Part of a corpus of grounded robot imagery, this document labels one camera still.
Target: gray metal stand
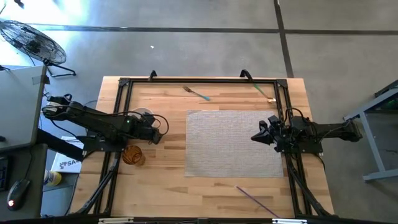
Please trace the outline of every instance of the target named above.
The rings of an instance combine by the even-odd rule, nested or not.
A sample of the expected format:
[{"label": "gray metal stand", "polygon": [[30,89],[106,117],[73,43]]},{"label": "gray metal stand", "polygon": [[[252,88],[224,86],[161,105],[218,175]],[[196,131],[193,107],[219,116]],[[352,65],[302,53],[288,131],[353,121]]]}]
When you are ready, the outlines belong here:
[{"label": "gray metal stand", "polygon": [[370,180],[377,180],[377,179],[385,179],[389,177],[398,177],[398,169],[390,169],[386,170],[384,167],[379,147],[382,144],[383,148],[390,147],[392,151],[396,150],[394,144],[396,145],[398,142],[396,136],[398,136],[397,130],[390,130],[396,131],[396,134],[387,132],[387,135],[392,136],[392,142],[380,141],[378,144],[376,143],[376,134],[372,132],[371,125],[369,125],[369,117],[368,115],[372,114],[383,114],[383,116],[389,118],[388,123],[384,122],[385,125],[393,125],[398,121],[398,111],[397,110],[380,110],[380,106],[384,103],[390,102],[394,100],[398,95],[398,88],[392,88],[383,94],[379,95],[377,98],[373,99],[369,103],[365,104],[364,106],[356,109],[353,113],[349,114],[348,116],[344,117],[344,120],[351,119],[351,118],[360,118],[363,124],[363,128],[365,130],[366,136],[368,137],[368,141],[370,147],[373,152],[374,159],[376,160],[377,168],[379,172],[374,172],[372,174],[364,175],[363,179],[365,182]]}]

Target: black mouse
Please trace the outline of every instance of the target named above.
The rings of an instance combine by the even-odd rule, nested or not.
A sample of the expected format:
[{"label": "black mouse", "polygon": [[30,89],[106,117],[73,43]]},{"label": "black mouse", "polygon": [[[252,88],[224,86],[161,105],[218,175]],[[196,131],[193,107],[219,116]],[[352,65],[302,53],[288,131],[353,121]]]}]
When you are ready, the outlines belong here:
[{"label": "black mouse", "polygon": [[15,181],[12,185],[7,197],[7,208],[10,211],[18,210],[23,206],[29,184],[30,180],[22,179]]}]

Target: wooden table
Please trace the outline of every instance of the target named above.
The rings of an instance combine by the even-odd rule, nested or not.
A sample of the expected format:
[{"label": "wooden table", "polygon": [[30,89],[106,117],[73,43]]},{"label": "wooden table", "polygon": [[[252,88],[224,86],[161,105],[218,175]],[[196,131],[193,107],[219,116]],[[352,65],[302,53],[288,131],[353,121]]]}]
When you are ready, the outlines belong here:
[{"label": "wooden table", "polygon": [[[119,78],[104,77],[97,110],[113,112]],[[287,80],[292,106],[302,110],[304,116],[312,118],[303,79]],[[178,83],[134,84],[130,110],[145,107],[165,116],[170,123],[170,131],[158,145],[148,145],[147,141],[131,141],[131,144],[143,150],[147,160],[142,167],[120,162],[112,216],[272,217],[237,191],[234,186],[238,185],[280,217],[293,217],[284,158],[283,178],[184,177],[186,110],[272,110],[277,114],[276,105],[267,103],[251,84],[190,83],[188,86],[209,96],[211,101],[187,93]],[[259,86],[267,95],[274,97],[272,85]],[[104,153],[96,152],[83,161],[72,212],[77,211],[97,187],[103,157]],[[319,158],[304,154],[303,164],[308,187],[324,208],[333,213],[325,172]],[[108,189],[105,189],[103,207],[107,195]],[[303,210],[301,192],[299,200]]]}]

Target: floor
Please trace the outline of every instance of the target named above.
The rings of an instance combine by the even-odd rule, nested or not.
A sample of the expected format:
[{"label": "floor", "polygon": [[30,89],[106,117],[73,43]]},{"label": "floor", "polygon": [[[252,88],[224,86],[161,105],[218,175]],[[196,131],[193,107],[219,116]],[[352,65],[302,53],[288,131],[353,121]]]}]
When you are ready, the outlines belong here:
[{"label": "floor", "polygon": [[[338,123],[398,77],[397,36],[378,32],[398,30],[395,0],[279,0],[285,29],[319,33],[286,32],[285,43],[279,33],[122,32],[123,28],[116,29],[120,32],[71,31],[76,27],[45,30],[51,27],[48,25],[278,29],[273,0],[22,2],[24,10],[8,1],[0,21],[36,24],[65,49],[68,58],[64,66],[76,70],[78,76],[51,78],[46,89],[52,95],[71,93],[82,103],[97,99],[104,75],[149,75],[156,70],[161,76],[237,76],[245,68],[254,77],[304,78],[314,121]],[[339,35],[330,34],[330,30],[372,32]],[[0,48],[1,65],[32,66],[28,57],[7,42],[0,42]],[[45,119],[42,123],[56,136],[68,135]],[[60,125],[75,134],[84,133],[71,123]],[[377,170],[365,138],[357,143],[325,139],[323,148],[337,215],[383,222],[398,220],[398,179],[370,184],[362,181],[363,174]],[[54,156],[50,151],[47,168]],[[72,192],[69,185],[75,178],[67,176],[61,186],[64,188],[47,189],[43,214],[65,213]]]}]

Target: woven placemat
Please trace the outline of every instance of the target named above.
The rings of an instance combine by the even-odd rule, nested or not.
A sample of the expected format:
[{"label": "woven placemat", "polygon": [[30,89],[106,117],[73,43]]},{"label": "woven placemat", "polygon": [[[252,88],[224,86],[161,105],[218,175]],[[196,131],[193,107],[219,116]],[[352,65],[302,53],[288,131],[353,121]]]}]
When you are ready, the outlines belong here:
[{"label": "woven placemat", "polygon": [[252,141],[272,111],[187,111],[187,177],[283,177],[273,146]]}]

